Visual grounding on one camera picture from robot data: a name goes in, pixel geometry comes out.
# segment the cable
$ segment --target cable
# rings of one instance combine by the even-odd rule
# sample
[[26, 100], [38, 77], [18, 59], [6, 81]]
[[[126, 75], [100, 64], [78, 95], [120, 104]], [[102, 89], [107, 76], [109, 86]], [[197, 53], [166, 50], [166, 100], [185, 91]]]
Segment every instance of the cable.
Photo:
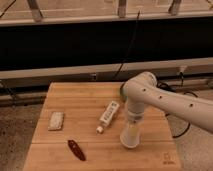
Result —
[[[175, 90], [172, 88], [172, 86], [181, 86], [182, 87], [183, 83], [184, 83], [183, 73], [180, 73], [180, 76], [181, 76], [181, 84], [180, 85], [168, 85], [167, 83], [164, 83], [164, 82], [158, 82], [157, 87], [160, 88], [160, 89], [166, 90], [166, 91], [175, 92]], [[195, 94], [194, 92], [191, 92], [191, 91], [184, 92], [183, 94], [185, 94], [185, 95], [191, 94], [194, 97], [198, 98], [198, 95]], [[186, 134], [188, 132], [188, 130], [190, 129], [190, 126], [191, 126], [191, 124], [188, 122], [187, 127], [180, 134], [173, 135], [172, 137], [173, 138], [179, 138], [179, 137], [183, 136], [184, 134]]]
[[6, 2], [7, 4], [5, 4], [6, 6], [2, 9], [2, 11], [0, 10], [0, 18], [3, 17], [3, 15], [7, 12], [7, 10], [16, 2], [16, 0], [13, 0], [12, 2]]
[[123, 65], [125, 64], [125, 62], [127, 61], [131, 51], [132, 51], [132, 47], [135, 43], [135, 38], [136, 38], [136, 35], [137, 35], [137, 29], [138, 29], [138, 21], [140, 19], [140, 11], [138, 11], [138, 15], [137, 15], [137, 18], [136, 18], [136, 22], [135, 22], [135, 28], [134, 28], [134, 31], [133, 31], [133, 34], [132, 34], [132, 39], [130, 41], [130, 44], [129, 44], [129, 47], [127, 49], [127, 52], [126, 52], [126, 55], [125, 55], [125, 58], [123, 59], [119, 69], [116, 71], [115, 75], [112, 77], [111, 80], [115, 80], [117, 78], [117, 76], [120, 74], [121, 72], [121, 69], [123, 68]]

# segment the white sponge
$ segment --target white sponge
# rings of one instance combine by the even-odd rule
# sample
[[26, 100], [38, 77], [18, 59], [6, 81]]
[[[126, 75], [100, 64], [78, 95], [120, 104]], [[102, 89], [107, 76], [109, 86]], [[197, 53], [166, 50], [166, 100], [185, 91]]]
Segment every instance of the white sponge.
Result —
[[50, 123], [48, 130], [49, 131], [58, 131], [61, 130], [63, 125], [64, 113], [62, 112], [53, 112], [50, 118]]

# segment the black panel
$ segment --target black panel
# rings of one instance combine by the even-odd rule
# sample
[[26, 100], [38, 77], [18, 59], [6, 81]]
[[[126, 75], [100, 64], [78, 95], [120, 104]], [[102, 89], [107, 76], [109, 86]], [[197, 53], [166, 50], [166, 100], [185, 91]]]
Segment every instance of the black panel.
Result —
[[[135, 21], [0, 28], [0, 70], [119, 63]], [[213, 18], [140, 21], [128, 62], [213, 57]]]

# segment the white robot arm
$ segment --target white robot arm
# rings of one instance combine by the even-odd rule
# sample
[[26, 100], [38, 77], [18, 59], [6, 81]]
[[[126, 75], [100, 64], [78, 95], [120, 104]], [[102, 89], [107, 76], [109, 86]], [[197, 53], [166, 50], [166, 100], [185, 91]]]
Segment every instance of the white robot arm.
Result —
[[125, 83], [128, 123], [120, 136], [124, 146], [134, 148], [139, 144], [140, 133], [135, 125], [142, 119], [147, 105], [160, 108], [213, 133], [212, 101], [164, 91], [156, 85], [156, 77], [150, 72], [144, 72]]

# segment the wooden cutting board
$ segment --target wooden cutting board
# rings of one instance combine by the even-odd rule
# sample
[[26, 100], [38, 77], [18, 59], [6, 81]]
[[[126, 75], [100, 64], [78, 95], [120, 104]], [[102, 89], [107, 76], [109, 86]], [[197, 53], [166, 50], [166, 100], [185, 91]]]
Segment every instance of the wooden cutting board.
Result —
[[[148, 107], [141, 122], [141, 143], [126, 149], [119, 136], [125, 125], [121, 83], [51, 84], [32, 139], [24, 171], [179, 171], [180, 161], [164, 113]], [[121, 105], [117, 118], [104, 134], [97, 134], [99, 117], [108, 104]], [[62, 131], [47, 130], [51, 113], [65, 113]], [[70, 151], [75, 140], [86, 161]]]

